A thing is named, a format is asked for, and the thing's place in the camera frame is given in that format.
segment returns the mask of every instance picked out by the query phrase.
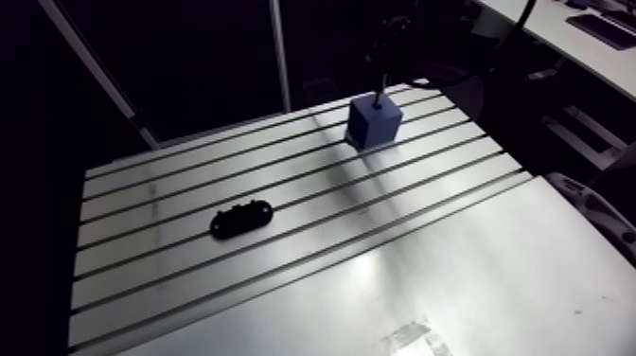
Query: desk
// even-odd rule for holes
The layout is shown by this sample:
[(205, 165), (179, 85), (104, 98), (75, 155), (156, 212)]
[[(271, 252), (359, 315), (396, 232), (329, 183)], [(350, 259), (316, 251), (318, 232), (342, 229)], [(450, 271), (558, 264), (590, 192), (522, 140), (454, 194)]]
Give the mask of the desk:
[[(346, 98), (88, 171), (70, 353), (630, 347), (627, 262), (439, 92), (387, 92), (403, 123), (372, 151)], [(251, 199), (269, 225), (209, 236)]]
[[(477, 2), (513, 22), (517, 22), (525, 6), (525, 0)], [(636, 101), (636, 48), (617, 51), (565, 22), (566, 18), (585, 12), (598, 13), (593, 9), (572, 9), (564, 2), (538, 0), (525, 30)]]

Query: blue block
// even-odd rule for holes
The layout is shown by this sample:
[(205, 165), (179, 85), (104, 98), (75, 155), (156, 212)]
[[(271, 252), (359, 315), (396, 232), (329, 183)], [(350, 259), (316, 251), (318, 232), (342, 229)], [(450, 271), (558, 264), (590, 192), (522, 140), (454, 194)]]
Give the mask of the blue block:
[(375, 94), (355, 98), (349, 105), (346, 140), (358, 151), (392, 142), (402, 122), (402, 112), (384, 94), (380, 95), (379, 108), (373, 107)]

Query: metal rod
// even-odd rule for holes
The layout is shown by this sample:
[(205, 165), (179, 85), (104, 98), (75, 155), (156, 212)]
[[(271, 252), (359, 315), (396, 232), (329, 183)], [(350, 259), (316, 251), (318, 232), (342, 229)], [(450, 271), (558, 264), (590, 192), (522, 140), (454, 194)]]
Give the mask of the metal rod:
[(276, 47), (276, 58), (278, 60), (278, 77), (283, 98), (283, 110), (285, 113), (289, 113), (292, 110), (292, 102), (290, 100), (290, 85), (287, 77), (285, 44), (283, 42), (283, 26), (278, 0), (270, 0), (270, 16), (272, 17), (272, 28), (274, 30), (274, 44)]
[[(126, 98), (124, 98), (121, 92), (119, 92), (101, 65), (99, 65), (91, 51), (88, 47), (86, 47), (86, 44), (84, 44), (78, 33), (68, 22), (68, 19), (66, 19), (64, 13), (60, 10), (55, 1), (39, 0), (38, 2), (40, 3), (40, 6), (42, 6), (42, 9), (44, 9), (44, 12), (46, 12), (48, 18), (51, 19), (55, 27), (58, 28), (64, 39), (68, 42), (71, 48), (73, 48), (84, 65), (86, 65), (88, 71), (93, 75), (95, 80), (97, 80), (97, 83), (99, 83), (101, 88), (104, 89), (121, 114), (133, 122), (133, 117), (135, 115), (133, 107)], [(151, 149), (158, 149), (159, 146), (157, 145), (157, 140), (147, 129), (141, 128), (138, 132)]]

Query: metal frame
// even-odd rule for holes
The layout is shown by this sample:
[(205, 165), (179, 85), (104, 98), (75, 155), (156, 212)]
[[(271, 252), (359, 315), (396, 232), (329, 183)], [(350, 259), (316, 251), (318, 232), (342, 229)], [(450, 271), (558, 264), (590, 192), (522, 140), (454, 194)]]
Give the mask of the metal frame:
[[(129, 119), (134, 127), (137, 128), (137, 125), (133, 121), (133, 118), (135, 116), (135, 110), (133, 106), (126, 100), (125, 96), (108, 76), (103, 66), (99, 63), (94, 54), (73, 28), (73, 26), (67, 19), (67, 16), (60, 9), (60, 6), (55, 2), (55, 0), (38, 0), (38, 2), (44, 9), (46, 15), (51, 19), (55, 27), (58, 28), (64, 39), (68, 42), (71, 48), (73, 48), (79, 59), (84, 63), (84, 65), (86, 65), (86, 68), (97, 80), (99, 86), (101, 86), (101, 88), (113, 101), (117, 109), (119, 109), (121, 114)], [(276, 51), (276, 61), (278, 64), (278, 80), (283, 101), (283, 111), (284, 113), (289, 113), (292, 110), (292, 103), (290, 99), (290, 86), (287, 76), (285, 46), (283, 42), (283, 28), (278, 0), (270, 0), (270, 17), (272, 18), (272, 29), (274, 32), (273, 35)], [(146, 141), (146, 143), (152, 150), (158, 150), (160, 148), (173, 144), (173, 142), (159, 143), (156, 137), (154, 137), (154, 135), (146, 127), (138, 128), (137, 131), (139, 131), (141, 137), (144, 139), (144, 141)], [(183, 139), (178, 139), (177, 142), (183, 142)]]
[[(123, 114), (129, 121), (135, 126), (133, 118), (135, 111), (132, 105), (126, 100), (123, 94), (119, 91), (110, 77), (106, 74), (101, 67), (97, 59), (93, 56), (90, 49), (81, 40), (81, 37), (69, 23), (68, 19), (61, 11), (58, 4), (54, 0), (38, 0), (44, 12), (49, 19), (53, 22), (55, 27), (58, 28), (64, 39), (73, 48), (79, 59), (86, 65), (86, 68), (93, 75), (93, 77), (99, 83), (102, 89), (108, 94), (108, 97), (113, 101), (117, 109)], [(141, 137), (146, 141), (148, 146), (152, 150), (159, 149), (156, 138), (150, 133), (147, 128), (137, 129)]]

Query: cable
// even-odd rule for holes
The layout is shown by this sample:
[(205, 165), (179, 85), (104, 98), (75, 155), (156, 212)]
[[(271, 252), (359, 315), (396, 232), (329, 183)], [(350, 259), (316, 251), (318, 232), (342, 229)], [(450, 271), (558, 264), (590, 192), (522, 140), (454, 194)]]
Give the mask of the cable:
[[(505, 52), (507, 48), (510, 47), (511, 44), (513, 44), (515, 41), (517, 41), (517, 38), (519, 36), (521, 36), (523, 32), (523, 27), (525, 26), (525, 23), (528, 21), (528, 17), (530, 17), (530, 14), (532, 13), (532, 10), (534, 9), (536, 3), (537, 3), (537, 0), (527, 1), (527, 3), (525, 4), (525, 8), (523, 8), (523, 12), (521, 13), (521, 17), (519, 18), (519, 21), (517, 21), (517, 23), (512, 27), (512, 30), (510, 30), (510, 33), (508, 34), (508, 36), (505, 38), (505, 40), (503, 40), (503, 43), (497, 49), (497, 52), (499, 53)], [(449, 86), (459, 84), (460, 82), (469, 80), (473, 77), (480, 76), (491, 69), (493, 69), (493, 65), (490, 65), (485, 68), (473, 70), (472, 72), (467, 73), (464, 76), (460, 76), (454, 80), (437, 80), (436, 82), (429, 81), (425, 84), (415, 82), (414, 80), (410, 80), (408, 78), (404, 78), (402, 79), (402, 81), (408, 84), (409, 86), (412, 86), (414, 88), (419, 88), (419, 89), (443, 89)]]

